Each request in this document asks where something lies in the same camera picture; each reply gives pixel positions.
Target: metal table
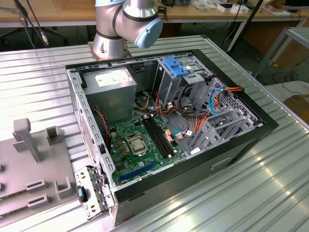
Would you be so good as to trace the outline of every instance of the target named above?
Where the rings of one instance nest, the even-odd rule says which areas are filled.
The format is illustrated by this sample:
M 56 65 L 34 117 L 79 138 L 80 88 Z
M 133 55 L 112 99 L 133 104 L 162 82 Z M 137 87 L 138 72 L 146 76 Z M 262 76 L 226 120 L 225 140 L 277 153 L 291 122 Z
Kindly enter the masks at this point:
M 260 74 L 270 57 L 286 38 L 296 40 L 301 45 L 309 48 L 309 28 L 285 28 L 276 39 L 270 50 L 266 53 L 260 64 L 257 66 L 255 72 L 253 73 L 254 77 L 257 77 Z
M 208 39 L 161 39 L 148 50 L 128 46 L 134 56 L 200 49 L 280 126 L 240 162 L 114 231 L 308 231 L 308 126 Z M 12 136 L 11 122 L 17 118 L 28 117 L 33 131 L 58 125 L 65 131 L 73 170 L 89 164 L 64 65 L 93 60 L 87 45 L 0 53 L 0 139 Z M 2 229 L 41 232 L 51 228 L 108 232 L 113 226 L 107 213 L 87 222 L 76 199 Z

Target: red cable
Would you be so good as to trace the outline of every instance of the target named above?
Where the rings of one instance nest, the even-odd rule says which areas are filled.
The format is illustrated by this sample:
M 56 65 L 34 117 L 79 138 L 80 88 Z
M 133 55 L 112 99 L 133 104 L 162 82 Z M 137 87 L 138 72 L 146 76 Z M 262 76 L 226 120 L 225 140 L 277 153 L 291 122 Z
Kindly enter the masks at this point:
M 108 144 L 108 130 L 107 130 L 107 123 L 105 121 L 105 118 L 103 116 L 103 114 L 101 114 L 98 110 L 96 109 L 93 109 L 95 112 L 97 112 L 97 114 L 99 114 L 104 122 L 104 125 L 105 125 L 105 131 L 106 131 L 106 145 Z

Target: side panel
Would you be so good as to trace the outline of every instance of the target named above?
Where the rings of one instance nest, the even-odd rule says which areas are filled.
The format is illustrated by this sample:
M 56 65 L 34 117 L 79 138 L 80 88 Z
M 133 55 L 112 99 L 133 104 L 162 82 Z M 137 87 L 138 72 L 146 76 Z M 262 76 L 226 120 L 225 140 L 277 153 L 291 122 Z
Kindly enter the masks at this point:
M 131 199 L 119 203 L 115 226 L 224 169 L 237 154 L 242 153 L 242 150 L 245 149 L 245 152 L 247 152 L 248 148 L 246 146 L 252 142 L 254 140 L 235 147 Z

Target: blue pcie slot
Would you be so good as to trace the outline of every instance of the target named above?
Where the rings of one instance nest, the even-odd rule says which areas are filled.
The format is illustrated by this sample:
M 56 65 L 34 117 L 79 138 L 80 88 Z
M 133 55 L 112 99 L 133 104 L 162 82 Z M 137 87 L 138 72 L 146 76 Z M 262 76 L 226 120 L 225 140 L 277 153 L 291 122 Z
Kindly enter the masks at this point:
M 134 177 L 134 176 L 136 176 L 136 175 L 138 175 L 138 174 L 140 174 L 140 173 L 146 172 L 146 171 L 152 169 L 152 168 L 153 168 L 153 165 L 154 165 L 155 163 L 156 163 L 156 161 L 153 162 L 153 163 L 151 163 L 151 164 L 149 164 L 149 165 L 147 165 L 147 166 L 145 166 L 145 167 L 142 167 L 142 168 L 140 168 L 140 169 L 137 169 L 137 170 L 135 170 L 135 171 L 133 171 L 133 172 L 131 172 L 131 173 L 125 174 L 125 175 L 119 177 L 119 180 L 120 180 L 120 181 L 126 180 L 126 179 L 129 179 L 129 178 L 131 178 L 131 177 Z

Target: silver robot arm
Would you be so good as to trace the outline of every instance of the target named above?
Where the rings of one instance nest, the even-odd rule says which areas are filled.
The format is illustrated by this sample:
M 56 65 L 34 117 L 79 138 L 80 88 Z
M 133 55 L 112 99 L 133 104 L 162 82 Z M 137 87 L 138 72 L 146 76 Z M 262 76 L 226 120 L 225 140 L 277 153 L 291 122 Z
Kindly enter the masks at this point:
M 126 40 L 139 48 L 152 46 L 163 23 L 154 0 L 96 0 L 97 33 L 93 52 L 98 59 L 127 55 Z

